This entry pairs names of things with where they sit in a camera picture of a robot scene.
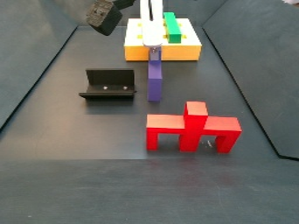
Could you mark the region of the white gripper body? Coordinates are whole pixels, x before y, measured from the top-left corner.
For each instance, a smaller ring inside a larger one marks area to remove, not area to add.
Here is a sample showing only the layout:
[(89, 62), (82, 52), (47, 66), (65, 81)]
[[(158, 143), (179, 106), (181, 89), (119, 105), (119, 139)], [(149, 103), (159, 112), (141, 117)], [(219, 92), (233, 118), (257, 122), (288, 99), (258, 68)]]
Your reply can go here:
[(141, 0), (143, 44), (161, 46), (165, 35), (163, 0)]

